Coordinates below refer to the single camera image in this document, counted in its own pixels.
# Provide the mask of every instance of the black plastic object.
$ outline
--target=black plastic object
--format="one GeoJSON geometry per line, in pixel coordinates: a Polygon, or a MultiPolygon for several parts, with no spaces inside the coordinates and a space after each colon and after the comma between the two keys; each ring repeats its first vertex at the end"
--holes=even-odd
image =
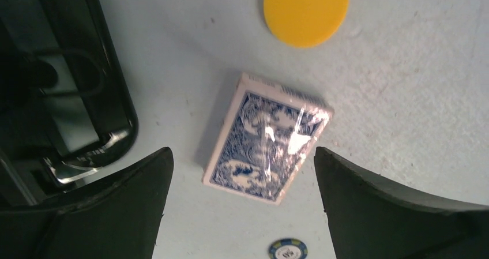
{"type": "Polygon", "coordinates": [[[11,160],[32,157],[30,147],[51,148],[68,153],[56,123],[42,100],[30,100],[21,107],[0,114],[0,148],[11,160]]]}
{"type": "Polygon", "coordinates": [[[62,190],[71,190],[74,185],[52,183],[52,174],[39,160],[14,160],[0,149],[0,207],[36,205],[62,190]]]}
{"type": "Polygon", "coordinates": [[[58,82],[56,70],[41,60],[0,52],[0,114],[24,106],[33,98],[31,89],[49,89],[58,82]]]}
{"type": "MultiPolygon", "coordinates": [[[[80,50],[105,72],[103,91],[82,100],[99,141],[63,161],[79,167],[103,167],[121,158],[137,134],[137,118],[99,0],[39,0],[60,50],[80,50]]],[[[96,88],[99,71],[86,58],[64,56],[78,91],[96,88]]]]}
{"type": "Polygon", "coordinates": [[[163,148],[41,205],[0,208],[0,257],[150,259],[172,173],[163,148]]]}
{"type": "Polygon", "coordinates": [[[314,163],[338,259],[489,258],[489,207],[406,187],[325,148],[314,163]]]}

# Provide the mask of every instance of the yellow poker chip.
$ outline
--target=yellow poker chip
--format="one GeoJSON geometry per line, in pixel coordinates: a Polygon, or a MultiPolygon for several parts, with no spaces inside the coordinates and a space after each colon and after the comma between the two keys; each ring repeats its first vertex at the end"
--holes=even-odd
{"type": "Polygon", "coordinates": [[[264,0],[268,28],[279,40],[295,47],[312,47],[340,27],[348,0],[264,0]]]}
{"type": "Polygon", "coordinates": [[[270,259],[305,259],[307,246],[297,239],[282,239],[268,248],[270,259]]]}

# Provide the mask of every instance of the black device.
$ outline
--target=black device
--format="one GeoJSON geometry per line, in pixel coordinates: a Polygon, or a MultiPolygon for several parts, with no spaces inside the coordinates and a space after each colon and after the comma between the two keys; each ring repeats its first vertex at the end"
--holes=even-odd
{"type": "Polygon", "coordinates": [[[98,0],[0,6],[0,203],[35,205],[122,157],[136,138],[137,118],[98,0]],[[53,91],[62,75],[76,87],[53,91]],[[96,141],[67,147],[50,108],[62,99],[81,99],[96,141]]]}

